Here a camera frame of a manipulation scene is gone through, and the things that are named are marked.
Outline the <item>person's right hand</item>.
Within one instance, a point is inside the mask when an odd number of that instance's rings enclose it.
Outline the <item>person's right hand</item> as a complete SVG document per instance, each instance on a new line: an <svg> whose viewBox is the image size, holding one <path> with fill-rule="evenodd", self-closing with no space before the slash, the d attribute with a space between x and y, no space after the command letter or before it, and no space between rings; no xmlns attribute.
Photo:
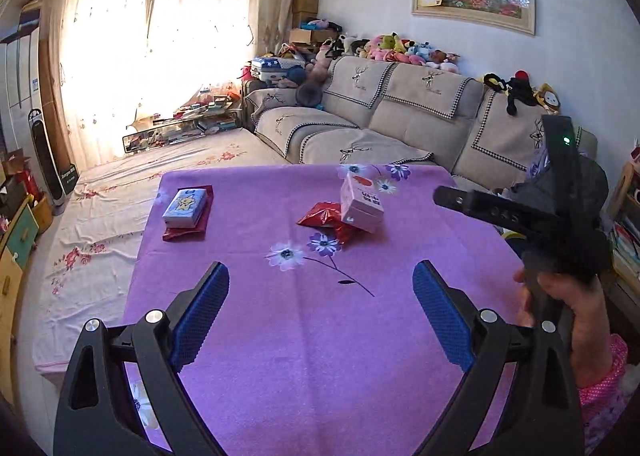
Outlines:
<svg viewBox="0 0 640 456"><path fill-rule="evenodd" d="M540 272L540 288L553 300L561 301L556 324L564 341L570 341L570 365L578 388L599 384L613 366L610 323L602 286L595 277L589 286L573 276Z"/></svg>

